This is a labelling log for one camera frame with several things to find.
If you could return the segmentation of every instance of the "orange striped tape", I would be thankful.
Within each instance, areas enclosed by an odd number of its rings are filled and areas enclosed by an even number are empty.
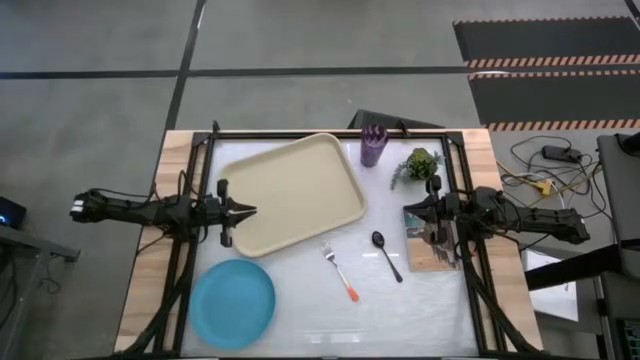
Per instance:
[[[499,78],[533,78],[533,77],[570,77],[570,76],[612,76],[640,75],[640,70],[604,70],[604,71],[554,71],[554,72],[522,72],[522,73],[484,73],[477,72],[467,76],[469,80]]]
[[[505,67],[565,66],[565,65],[609,65],[638,64],[640,54],[593,55],[593,56],[554,56],[505,59],[474,59],[465,61],[465,66],[473,69],[491,69]]]
[[[484,125],[493,132],[504,131],[554,131],[589,129],[640,129],[640,119],[618,120],[557,120],[557,121],[518,121],[500,122]]]
[[[575,20],[605,20],[605,19],[628,19],[627,16],[587,16],[587,17],[560,17],[560,18],[540,18],[540,19],[495,19],[495,20],[460,20],[454,21],[453,26],[462,24],[483,24],[483,23],[511,23],[511,22],[535,22],[535,21],[575,21]]]

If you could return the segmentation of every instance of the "concrete floor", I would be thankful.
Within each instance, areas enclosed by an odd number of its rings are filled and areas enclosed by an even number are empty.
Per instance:
[[[1,0],[0,72],[177,70],[195,4]],[[209,0],[191,68],[461,65],[454,20],[610,15],[629,15],[623,0]],[[69,205],[89,187],[149,189],[174,80],[0,80],[0,194],[28,207],[28,231],[82,249],[54,267],[63,290],[39,297],[25,359],[111,352],[139,227],[75,224]],[[343,128],[359,108],[479,127],[462,75],[190,79],[176,127]],[[562,135],[587,151],[599,133]],[[508,148],[531,135],[493,134],[498,159],[518,168]],[[572,251],[610,241],[604,219],[588,226]],[[584,355],[557,331],[542,331],[553,353]]]

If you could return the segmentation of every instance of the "purple tumbler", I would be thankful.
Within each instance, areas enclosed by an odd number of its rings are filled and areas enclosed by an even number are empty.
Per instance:
[[[362,129],[360,145],[360,163],[366,167],[374,167],[389,142],[389,133],[381,125],[369,125]]]

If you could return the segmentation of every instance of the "power adapter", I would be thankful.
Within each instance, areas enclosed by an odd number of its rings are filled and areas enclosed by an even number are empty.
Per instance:
[[[545,145],[542,147],[542,157],[547,160],[563,161],[579,164],[582,159],[582,152],[571,148]]]

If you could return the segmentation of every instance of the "orange handle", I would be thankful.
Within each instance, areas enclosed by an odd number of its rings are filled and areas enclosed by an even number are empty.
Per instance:
[[[349,292],[349,296],[351,296],[351,300],[353,300],[353,302],[358,302],[358,300],[360,300],[360,296],[358,296],[358,293],[351,286],[347,288],[347,291]]]

